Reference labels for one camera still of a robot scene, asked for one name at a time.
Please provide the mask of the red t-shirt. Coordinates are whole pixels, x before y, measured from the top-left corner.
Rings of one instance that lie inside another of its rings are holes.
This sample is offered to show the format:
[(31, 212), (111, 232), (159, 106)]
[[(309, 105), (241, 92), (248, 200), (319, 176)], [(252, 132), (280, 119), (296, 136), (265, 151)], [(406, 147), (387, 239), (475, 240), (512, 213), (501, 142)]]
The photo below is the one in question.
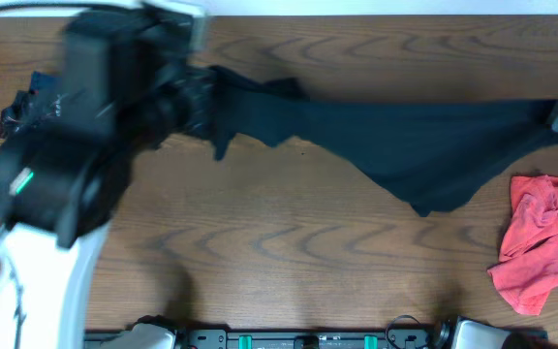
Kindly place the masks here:
[(537, 316), (558, 287), (558, 177), (513, 177), (511, 209), (499, 263), (488, 274), (516, 313)]

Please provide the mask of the black t-shirt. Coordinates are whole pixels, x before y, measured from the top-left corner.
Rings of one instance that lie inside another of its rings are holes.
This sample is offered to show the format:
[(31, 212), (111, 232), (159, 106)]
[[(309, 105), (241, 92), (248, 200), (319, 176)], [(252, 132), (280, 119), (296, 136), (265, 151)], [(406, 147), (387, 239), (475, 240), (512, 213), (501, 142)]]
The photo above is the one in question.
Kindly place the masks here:
[(464, 206), (515, 161), (558, 144), (545, 124), (552, 100), (314, 102), (295, 79), (260, 83), (225, 67), (210, 70), (216, 159), (237, 134), (268, 146), (300, 138), (346, 159), (420, 216)]

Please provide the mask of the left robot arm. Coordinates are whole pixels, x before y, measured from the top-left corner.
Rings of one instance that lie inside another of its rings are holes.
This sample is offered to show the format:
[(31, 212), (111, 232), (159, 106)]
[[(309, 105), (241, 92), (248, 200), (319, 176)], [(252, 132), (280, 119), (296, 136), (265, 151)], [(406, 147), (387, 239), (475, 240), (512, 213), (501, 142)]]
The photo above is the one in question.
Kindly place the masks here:
[(0, 145), (0, 348), (79, 348), (93, 272), (135, 158), (207, 138), (211, 75), (191, 66), (206, 10), (83, 4), (52, 87)]

